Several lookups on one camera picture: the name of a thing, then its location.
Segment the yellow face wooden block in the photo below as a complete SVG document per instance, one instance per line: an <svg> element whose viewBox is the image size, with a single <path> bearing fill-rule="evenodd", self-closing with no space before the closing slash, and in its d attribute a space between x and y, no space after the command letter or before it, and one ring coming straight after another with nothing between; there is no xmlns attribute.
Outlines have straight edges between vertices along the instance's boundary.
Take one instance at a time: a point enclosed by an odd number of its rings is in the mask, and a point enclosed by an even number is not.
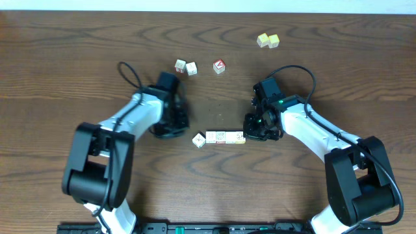
<svg viewBox="0 0 416 234"><path fill-rule="evenodd" d="M236 144L245 144L246 138L244 137L243 131L236 131L235 132L235 143Z"/></svg>

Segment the yellow edged bug block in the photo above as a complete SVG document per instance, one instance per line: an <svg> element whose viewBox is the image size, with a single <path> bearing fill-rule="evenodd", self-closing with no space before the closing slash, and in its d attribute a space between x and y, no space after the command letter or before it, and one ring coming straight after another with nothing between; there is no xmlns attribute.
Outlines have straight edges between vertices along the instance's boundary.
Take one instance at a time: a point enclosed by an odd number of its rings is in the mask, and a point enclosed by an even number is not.
<svg viewBox="0 0 416 234"><path fill-rule="evenodd" d="M206 137L203 133L197 133L194 138L192 139L192 143L197 148L202 148L206 143Z"/></svg>

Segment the plain cream wooden block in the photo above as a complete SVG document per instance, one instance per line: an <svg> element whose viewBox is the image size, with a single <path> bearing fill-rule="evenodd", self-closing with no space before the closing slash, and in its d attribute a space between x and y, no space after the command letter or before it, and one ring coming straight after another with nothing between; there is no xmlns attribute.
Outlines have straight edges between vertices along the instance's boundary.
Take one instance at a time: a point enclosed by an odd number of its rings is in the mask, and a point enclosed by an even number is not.
<svg viewBox="0 0 416 234"><path fill-rule="evenodd" d="M237 133L235 131L225 132L226 144L234 144L237 141Z"/></svg>

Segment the green edged wooden block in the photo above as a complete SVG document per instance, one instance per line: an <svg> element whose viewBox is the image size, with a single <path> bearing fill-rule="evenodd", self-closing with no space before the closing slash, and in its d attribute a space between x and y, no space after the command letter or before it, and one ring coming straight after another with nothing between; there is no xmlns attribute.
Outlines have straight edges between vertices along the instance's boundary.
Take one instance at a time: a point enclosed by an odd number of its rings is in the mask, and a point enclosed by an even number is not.
<svg viewBox="0 0 416 234"><path fill-rule="evenodd" d="M216 131L206 131L205 136L207 144L216 144Z"/></svg>

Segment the red spiral wooden block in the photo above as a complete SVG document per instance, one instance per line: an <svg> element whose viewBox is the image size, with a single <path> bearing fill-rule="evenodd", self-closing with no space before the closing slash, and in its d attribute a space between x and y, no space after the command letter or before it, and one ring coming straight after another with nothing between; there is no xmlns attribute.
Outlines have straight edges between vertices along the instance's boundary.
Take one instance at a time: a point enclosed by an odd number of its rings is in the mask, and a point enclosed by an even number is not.
<svg viewBox="0 0 416 234"><path fill-rule="evenodd" d="M226 143L226 132L225 131L217 131L216 132L216 143L217 144L225 144Z"/></svg>

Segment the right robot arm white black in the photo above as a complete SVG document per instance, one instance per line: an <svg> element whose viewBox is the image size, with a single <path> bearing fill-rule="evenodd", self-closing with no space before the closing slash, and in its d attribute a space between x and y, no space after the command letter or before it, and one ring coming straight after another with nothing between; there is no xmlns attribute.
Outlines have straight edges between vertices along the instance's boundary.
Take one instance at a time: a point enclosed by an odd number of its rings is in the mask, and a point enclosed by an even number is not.
<svg viewBox="0 0 416 234"><path fill-rule="evenodd" d="M294 95L258 94L245 116L246 138L297 138L325 165L329 205L309 221L312 233L376 230L400 221L404 201L382 141L360 138L333 125L307 100Z"/></svg>

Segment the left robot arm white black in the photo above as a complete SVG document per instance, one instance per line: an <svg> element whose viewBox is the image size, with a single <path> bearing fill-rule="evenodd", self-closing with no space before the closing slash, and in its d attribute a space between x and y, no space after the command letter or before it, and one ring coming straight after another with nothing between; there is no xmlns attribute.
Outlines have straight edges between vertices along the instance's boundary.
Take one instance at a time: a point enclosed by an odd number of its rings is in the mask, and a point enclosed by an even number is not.
<svg viewBox="0 0 416 234"><path fill-rule="evenodd" d="M185 88L156 84L140 88L108 120L75 130L62 178L63 193L84 205L95 224L61 224L57 233L134 233L137 216L126 200L135 142L149 129L175 138L188 128Z"/></svg>

